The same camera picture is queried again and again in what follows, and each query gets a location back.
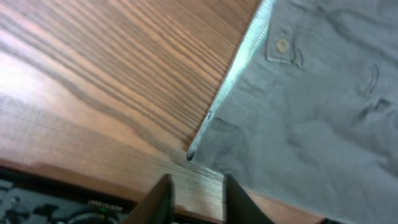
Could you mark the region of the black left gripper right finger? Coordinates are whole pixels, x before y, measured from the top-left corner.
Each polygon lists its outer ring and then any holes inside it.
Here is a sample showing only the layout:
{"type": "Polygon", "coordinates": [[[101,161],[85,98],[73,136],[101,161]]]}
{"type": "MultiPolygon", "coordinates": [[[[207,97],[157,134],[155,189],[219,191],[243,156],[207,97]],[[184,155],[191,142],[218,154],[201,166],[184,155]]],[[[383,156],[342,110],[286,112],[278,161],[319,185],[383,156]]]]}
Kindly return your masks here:
{"type": "Polygon", "coordinates": [[[223,220],[226,224],[274,224],[231,174],[223,178],[223,220]]]}

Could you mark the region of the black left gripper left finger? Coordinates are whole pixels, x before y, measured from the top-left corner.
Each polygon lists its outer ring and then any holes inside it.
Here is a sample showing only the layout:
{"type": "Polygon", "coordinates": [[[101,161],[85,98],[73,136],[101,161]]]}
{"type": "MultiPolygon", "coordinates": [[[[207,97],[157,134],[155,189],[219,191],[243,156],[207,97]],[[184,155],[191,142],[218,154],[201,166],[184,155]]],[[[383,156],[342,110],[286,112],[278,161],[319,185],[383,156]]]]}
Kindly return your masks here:
{"type": "Polygon", "coordinates": [[[169,224],[174,220],[175,190],[172,176],[163,175],[122,224],[169,224]]]}

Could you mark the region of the grey shorts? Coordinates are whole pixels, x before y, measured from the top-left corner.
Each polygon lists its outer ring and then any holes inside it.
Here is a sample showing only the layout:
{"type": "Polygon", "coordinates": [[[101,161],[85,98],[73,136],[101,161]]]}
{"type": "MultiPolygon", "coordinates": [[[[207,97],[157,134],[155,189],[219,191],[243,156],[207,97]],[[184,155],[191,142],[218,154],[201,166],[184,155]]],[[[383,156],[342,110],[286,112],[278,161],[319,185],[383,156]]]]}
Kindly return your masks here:
{"type": "Polygon", "coordinates": [[[187,154],[343,223],[397,222],[397,1],[261,1],[187,154]]]}

